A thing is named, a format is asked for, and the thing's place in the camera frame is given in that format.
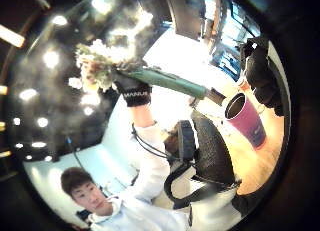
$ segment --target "flower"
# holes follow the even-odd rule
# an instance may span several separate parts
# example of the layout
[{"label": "flower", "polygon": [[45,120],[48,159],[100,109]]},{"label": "flower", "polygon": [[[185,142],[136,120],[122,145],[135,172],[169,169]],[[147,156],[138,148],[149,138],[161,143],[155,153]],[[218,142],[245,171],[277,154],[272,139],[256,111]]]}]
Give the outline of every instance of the flower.
[{"label": "flower", "polygon": [[71,86],[72,88],[81,89],[82,81],[79,78],[69,78],[68,85]]}]

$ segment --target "light fixture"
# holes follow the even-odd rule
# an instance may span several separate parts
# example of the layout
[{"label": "light fixture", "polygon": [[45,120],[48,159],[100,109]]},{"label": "light fixture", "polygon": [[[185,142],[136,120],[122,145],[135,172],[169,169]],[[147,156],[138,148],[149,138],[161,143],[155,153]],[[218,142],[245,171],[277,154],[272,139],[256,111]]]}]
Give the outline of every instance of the light fixture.
[{"label": "light fixture", "polygon": [[67,19],[62,15],[55,16],[51,22],[60,26],[66,25],[68,23]]},{"label": "light fixture", "polygon": [[83,112],[84,112],[85,115],[90,116],[93,113],[93,109],[90,108],[90,107],[85,107],[83,109]]},{"label": "light fixture", "polygon": [[44,160],[50,162],[52,160],[52,156],[48,155],[44,158]]},{"label": "light fixture", "polygon": [[19,126],[21,124],[21,120],[19,118],[14,118],[13,124]]},{"label": "light fixture", "polygon": [[19,97],[20,97],[22,100],[28,101],[29,99],[31,99],[32,97],[34,97],[36,94],[37,94],[37,91],[31,88],[31,89],[26,89],[26,90],[22,91],[22,92],[19,94]]},{"label": "light fixture", "polygon": [[21,48],[25,42],[25,38],[20,34],[13,32],[12,30],[4,27],[0,24],[0,38],[7,41],[8,43]]},{"label": "light fixture", "polygon": [[11,151],[5,151],[0,153],[0,158],[5,158],[11,155]]},{"label": "light fixture", "polygon": [[22,144],[22,143],[17,143],[17,144],[15,145],[15,147],[18,148],[18,149],[23,148],[23,144]]},{"label": "light fixture", "polygon": [[112,9],[111,2],[104,0],[92,0],[91,5],[101,14],[106,15]]},{"label": "light fixture", "polygon": [[5,122],[0,122],[0,132],[6,130],[6,123]]},{"label": "light fixture", "polygon": [[41,118],[38,118],[37,123],[40,128],[44,128],[48,125],[49,121],[48,121],[48,119],[41,117]]},{"label": "light fixture", "polygon": [[47,51],[43,55],[43,62],[50,69],[53,69],[59,63],[59,54],[56,51]]},{"label": "light fixture", "polygon": [[44,142],[33,142],[31,144],[31,146],[34,148],[43,148],[43,147],[47,146],[47,144]]},{"label": "light fixture", "polygon": [[0,85],[0,94],[1,95],[7,95],[8,94],[8,87]]},{"label": "light fixture", "polygon": [[81,104],[91,104],[91,105],[99,105],[101,102],[100,97],[97,93],[85,94],[81,98]]}]

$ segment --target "black glove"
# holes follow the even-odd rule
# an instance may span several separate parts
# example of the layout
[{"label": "black glove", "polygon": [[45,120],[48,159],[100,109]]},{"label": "black glove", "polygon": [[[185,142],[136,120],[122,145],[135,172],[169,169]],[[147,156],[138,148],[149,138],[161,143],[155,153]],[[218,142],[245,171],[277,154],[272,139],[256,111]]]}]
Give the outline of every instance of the black glove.
[{"label": "black glove", "polygon": [[136,62],[130,64],[121,64],[113,72],[114,84],[118,92],[123,95],[128,107],[136,107],[151,102],[151,86],[142,81],[125,76],[122,72],[130,72],[143,63]]},{"label": "black glove", "polygon": [[[257,44],[255,49],[252,48],[253,43]],[[241,48],[241,67],[246,66],[245,75],[258,102],[274,108],[277,116],[283,116],[280,89],[267,60],[268,40],[263,36],[252,38]]]}]

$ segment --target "cable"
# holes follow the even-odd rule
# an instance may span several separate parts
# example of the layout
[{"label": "cable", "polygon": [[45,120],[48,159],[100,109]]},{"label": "cable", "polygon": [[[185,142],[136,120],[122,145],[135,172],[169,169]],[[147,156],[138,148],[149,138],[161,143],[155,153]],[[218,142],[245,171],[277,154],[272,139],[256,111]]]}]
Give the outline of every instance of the cable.
[{"label": "cable", "polygon": [[[176,160],[176,161],[177,161],[177,160],[180,160],[179,158],[176,158],[176,157],[174,157],[173,155],[170,155],[170,154],[166,154],[166,153],[162,152],[161,150],[159,150],[159,149],[153,147],[152,145],[148,144],[147,142],[145,142],[145,141],[138,135],[138,133],[137,133],[136,129],[134,128],[134,125],[133,125],[133,124],[132,124],[132,130],[133,130],[133,131],[132,131],[132,134],[133,134],[134,138],[137,140],[137,142],[139,143],[139,145],[140,145],[143,149],[145,149],[146,151],[148,151],[149,153],[151,153],[151,154],[153,154],[153,155],[156,155],[156,156],[158,156],[158,157],[161,157],[161,158],[166,158],[166,159],[168,159],[168,160]],[[160,154],[155,153],[154,151],[152,151],[152,150],[148,149],[147,147],[145,147],[143,144],[146,145],[147,147],[151,148],[152,150],[155,150],[155,151],[157,151],[157,152],[159,152],[159,153],[161,153],[161,154],[163,154],[163,155],[160,155]]]},{"label": "cable", "polygon": [[82,163],[80,162],[80,159],[78,158],[78,155],[76,154],[73,146],[72,146],[72,141],[71,141],[71,138],[69,136],[66,136],[67,137],[67,143],[69,145],[69,148],[71,149],[72,153],[73,153],[73,156],[75,157],[75,159],[77,160],[78,164],[80,165],[81,168],[83,168],[85,170],[85,168],[83,167]]}]

